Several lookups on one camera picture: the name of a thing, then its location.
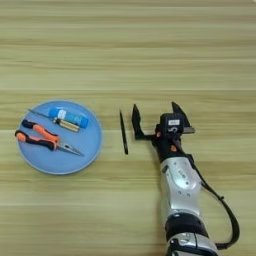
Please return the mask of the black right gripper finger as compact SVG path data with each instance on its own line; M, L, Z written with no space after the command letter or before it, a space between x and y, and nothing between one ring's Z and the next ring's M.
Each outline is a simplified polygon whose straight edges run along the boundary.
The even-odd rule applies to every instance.
M141 129L141 116L139 109L136 104L133 105L132 110L132 125L134 129L134 136L136 140L152 140L154 138L153 135L146 135Z
M187 118L185 112L181 109L181 107L180 107L177 103L175 103L175 102L172 102L171 104L172 104L173 112L182 115L183 120L184 120L184 128L191 128L191 129L194 129L194 128L191 126L191 124L190 124L190 122L189 122L189 120L188 120L188 118Z

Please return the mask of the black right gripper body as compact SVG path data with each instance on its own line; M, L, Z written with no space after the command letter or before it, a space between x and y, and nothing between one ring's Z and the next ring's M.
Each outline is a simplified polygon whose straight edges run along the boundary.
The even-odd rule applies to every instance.
M159 160L163 162L171 157L185 157L186 153L181 146L181 136L194 132L193 127L168 127L164 124L157 124L152 144L157 150Z

